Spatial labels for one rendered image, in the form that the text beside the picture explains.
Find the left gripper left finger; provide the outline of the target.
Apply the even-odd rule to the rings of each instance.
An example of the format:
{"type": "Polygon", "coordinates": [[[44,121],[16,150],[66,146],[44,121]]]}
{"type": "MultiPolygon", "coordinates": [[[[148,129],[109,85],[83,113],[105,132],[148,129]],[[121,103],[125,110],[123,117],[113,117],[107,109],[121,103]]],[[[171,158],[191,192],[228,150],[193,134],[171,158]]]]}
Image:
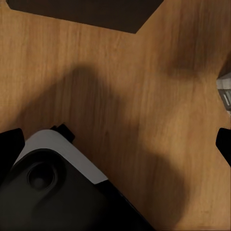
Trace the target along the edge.
{"type": "Polygon", "coordinates": [[[25,147],[21,128],[0,133],[0,186],[25,147]]]}

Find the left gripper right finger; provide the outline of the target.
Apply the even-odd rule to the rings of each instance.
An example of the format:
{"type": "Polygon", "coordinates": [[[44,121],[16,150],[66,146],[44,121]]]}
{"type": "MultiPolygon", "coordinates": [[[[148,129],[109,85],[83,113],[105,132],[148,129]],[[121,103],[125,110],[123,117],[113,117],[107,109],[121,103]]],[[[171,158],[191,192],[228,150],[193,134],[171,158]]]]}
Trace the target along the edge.
{"type": "Polygon", "coordinates": [[[231,130],[219,128],[216,146],[229,166],[231,166],[231,130]]]}

